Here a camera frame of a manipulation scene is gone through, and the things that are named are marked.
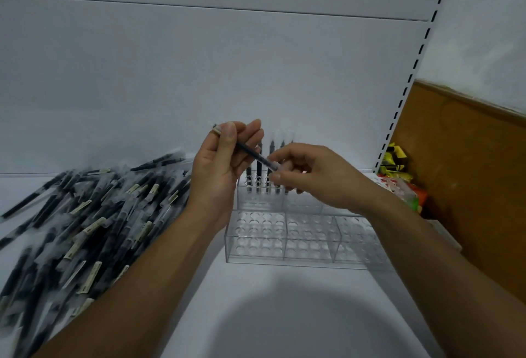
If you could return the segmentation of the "person's right hand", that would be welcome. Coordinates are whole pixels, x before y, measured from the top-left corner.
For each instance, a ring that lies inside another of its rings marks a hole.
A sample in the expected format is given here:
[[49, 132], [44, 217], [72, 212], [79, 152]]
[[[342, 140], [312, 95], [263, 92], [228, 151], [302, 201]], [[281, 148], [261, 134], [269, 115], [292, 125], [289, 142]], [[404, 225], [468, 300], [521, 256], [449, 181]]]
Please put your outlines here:
[[308, 148], [308, 162], [280, 163], [271, 174], [275, 185], [306, 192], [334, 208], [365, 215], [375, 198], [376, 185], [333, 150], [307, 143], [290, 143], [284, 148]]

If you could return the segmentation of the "person's left hand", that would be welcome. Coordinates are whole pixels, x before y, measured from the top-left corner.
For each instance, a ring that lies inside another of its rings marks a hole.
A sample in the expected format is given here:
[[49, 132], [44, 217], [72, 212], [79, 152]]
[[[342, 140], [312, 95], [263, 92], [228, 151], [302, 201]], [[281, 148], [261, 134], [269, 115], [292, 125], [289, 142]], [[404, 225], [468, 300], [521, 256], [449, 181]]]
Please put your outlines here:
[[211, 160], [207, 159], [201, 145], [194, 158], [189, 201], [185, 212], [201, 219], [204, 225], [216, 234], [229, 221], [236, 184], [245, 171], [219, 173]]

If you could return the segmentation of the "black gel pen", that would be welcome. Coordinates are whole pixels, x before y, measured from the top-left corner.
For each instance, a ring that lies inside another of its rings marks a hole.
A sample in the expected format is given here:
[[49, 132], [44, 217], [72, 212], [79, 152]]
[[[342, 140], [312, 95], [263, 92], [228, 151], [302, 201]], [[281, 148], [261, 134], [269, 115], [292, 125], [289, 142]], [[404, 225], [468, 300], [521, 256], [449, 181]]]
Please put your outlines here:
[[[235, 171], [239, 172], [239, 171], [245, 170], [245, 169], [240, 169], [240, 150], [244, 150], [247, 153], [249, 153], [254, 158], [253, 161], [256, 161], [257, 159], [259, 159], [261, 163], [266, 164], [268, 160], [263, 158], [262, 147], [261, 147], [261, 152], [257, 153], [257, 152], [251, 151], [243, 142], [240, 142], [240, 133], [243, 132], [244, 130], [262, 129], [260, 120], [257, 119], [248, 124], [241, 123], [241, 122], [234, 122], [234, 123], [237, 129], [237, 143], [236, 143], [236, 147], [235, 147], [234, 154], [233, 154], [232, 161], [231, 161], [231, 169], [227, 174], [234, 173]], [[211, 160], [215, 168], [216, 168], [216, 151], [218, 147], [219, 137], [221, 135], [221, 126], [223, 124], [225, 123], [214, 125], [209, 131], [209, 133], [207, 134], [206, 140], [202, 144], [202, 148], [204, 150], [204, 153], [207, 159]]]

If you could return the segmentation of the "person's left forearm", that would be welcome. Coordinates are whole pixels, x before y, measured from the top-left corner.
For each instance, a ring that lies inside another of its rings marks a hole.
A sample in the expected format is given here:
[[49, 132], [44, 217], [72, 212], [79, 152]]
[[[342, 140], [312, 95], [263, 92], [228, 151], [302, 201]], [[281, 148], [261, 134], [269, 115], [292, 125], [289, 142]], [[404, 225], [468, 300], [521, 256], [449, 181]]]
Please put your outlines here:
[[151, 358], [233, 199], [189, 203], [115, 284], [32, 358]]

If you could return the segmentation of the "person's right forearm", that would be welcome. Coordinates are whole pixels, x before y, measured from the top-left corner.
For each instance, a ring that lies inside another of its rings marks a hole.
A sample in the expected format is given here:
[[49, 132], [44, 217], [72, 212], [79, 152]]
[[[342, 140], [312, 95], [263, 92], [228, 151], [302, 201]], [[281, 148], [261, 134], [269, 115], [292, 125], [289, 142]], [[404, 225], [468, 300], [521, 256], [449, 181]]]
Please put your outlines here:
[[401, 199], [374, 184], [364, 204], [350, 210], [371, 223], [450, 358], [526, 358], [526, 305], [467, 261]]

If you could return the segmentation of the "clear acrylic pen holder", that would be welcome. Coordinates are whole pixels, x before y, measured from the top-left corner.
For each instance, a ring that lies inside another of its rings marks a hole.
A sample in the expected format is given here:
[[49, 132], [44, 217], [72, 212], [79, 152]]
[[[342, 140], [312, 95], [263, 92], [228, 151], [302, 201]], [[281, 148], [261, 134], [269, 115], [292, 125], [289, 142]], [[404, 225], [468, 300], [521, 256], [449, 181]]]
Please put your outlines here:
[[334, 208], [306, 192], [247, 193], [245, 175], [236, 185], [236, 202], [225, 230], [227, 263], [393, 271], [369, 221]]

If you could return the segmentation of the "yellow snack packets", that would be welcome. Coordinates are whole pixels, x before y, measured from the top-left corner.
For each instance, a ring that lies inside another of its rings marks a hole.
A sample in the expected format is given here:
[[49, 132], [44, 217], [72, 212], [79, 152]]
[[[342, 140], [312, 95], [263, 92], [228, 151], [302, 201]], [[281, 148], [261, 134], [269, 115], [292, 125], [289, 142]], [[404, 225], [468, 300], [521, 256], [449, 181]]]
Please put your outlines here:
[[409, 158], [401, 146], [392, 142], [381, 160], [379, 176], [400, 179], [411, 183], [413, 175], [408, 172]]

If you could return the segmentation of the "red and green snack packets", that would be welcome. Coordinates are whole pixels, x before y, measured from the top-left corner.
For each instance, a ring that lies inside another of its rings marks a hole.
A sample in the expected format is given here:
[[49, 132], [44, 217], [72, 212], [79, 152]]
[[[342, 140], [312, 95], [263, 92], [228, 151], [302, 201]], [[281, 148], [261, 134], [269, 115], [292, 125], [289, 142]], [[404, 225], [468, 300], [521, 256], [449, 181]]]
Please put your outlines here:
[[400, 178], [379, 176], [380, 184], [402, 199], [413, 211], [422, 214], [424, 205], [428, 199], [428, 192], [411, 182]]

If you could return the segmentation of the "white slotted shelf upright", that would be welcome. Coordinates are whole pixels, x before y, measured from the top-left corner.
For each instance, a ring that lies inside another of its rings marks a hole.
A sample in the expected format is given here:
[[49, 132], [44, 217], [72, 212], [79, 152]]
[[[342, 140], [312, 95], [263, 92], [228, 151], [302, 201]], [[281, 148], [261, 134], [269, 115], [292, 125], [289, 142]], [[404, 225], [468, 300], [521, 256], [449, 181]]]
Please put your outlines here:
[[367, 173], [370, 172], [370, 173], [374, 173], [375, 175], [378, 175], [380, 171], [380, 166], [381, 166], [383, 157], [388, 149], [389, 143], [391, 142], [397, 122], [404, 108], [405, 102], [409, 96], [411, 87], [413, 86], [413, 83], [415, 82], [415, 79], [417, 77], [419, 66], [421, 62], [423, 61], [425, 51], [427, 49], [427, 46], [429, 44], [429, 41], [433, 33], [433, 27], [437, 24], [437, 19], [439, 17], [441, 8], [443, 7], [444, 1], [445, 0], [437, 0], [437, 3], [434, 4], [434, 6], [432, 7], [433, 12], [431, 14], [430, 19], [424, 22], [425, 34], [422, 36], [422, 38], [419, 41], [418, 51], [416, 52], [416, 56], [414, 57], [414, 62], [411, 65], [411, 69], [408, 73], [407, 79], [404, 80], [405, 83], [404, 83], [403, 89], [400, 90], [401, 93], [399, 96], [397, 96], [395, 108], [388, 112], [389, 116], [387, 117], [387, 120], [388, 120], [387, 125], [389, 126], [389, 129], [387, 129], [385, 133], [385, 140], [382, 142], [382, 147], [379, 151], [378, 158], [371, 170], [363, 170], [363, 172], [367, 172]]

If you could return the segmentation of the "pile of wrapped black pens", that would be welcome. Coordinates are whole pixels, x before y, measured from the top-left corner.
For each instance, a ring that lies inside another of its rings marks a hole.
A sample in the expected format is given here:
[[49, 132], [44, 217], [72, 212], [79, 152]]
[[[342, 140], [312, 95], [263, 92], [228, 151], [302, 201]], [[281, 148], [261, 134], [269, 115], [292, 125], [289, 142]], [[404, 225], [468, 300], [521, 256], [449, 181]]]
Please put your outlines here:
[[180, 214], [190, 180], [176, 148], [133, 168], [63, 171], [0, 214], [3, 223], [45, 197], [0, 233], [0, 252], [26, 239], [0, 279], [0, 358], [29, 358], [114, 285]]

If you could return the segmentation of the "white shelf edge strip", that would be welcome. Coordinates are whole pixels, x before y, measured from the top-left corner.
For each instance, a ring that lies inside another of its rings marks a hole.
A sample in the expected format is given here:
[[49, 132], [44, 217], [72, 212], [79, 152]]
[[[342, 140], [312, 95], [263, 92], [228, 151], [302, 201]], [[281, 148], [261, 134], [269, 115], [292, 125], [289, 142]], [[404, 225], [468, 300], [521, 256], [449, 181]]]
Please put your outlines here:
[[449, 233], [449, 231], [438, 221], [438, 220], [426, 220], [430, 226], [437, 231], [445, 240], [447, 240], [457, 251], [462, 251], [462, 246], [457, 240]]

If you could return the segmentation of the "brown wooden board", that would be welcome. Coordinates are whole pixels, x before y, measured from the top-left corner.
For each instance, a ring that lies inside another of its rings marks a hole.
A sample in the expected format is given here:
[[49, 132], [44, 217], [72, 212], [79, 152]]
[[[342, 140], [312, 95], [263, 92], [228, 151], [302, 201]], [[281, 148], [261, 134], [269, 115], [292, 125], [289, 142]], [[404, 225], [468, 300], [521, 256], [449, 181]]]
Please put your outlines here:
[[392, 135], [462, 255], [526, 304], [526, 114], [416, 81]]

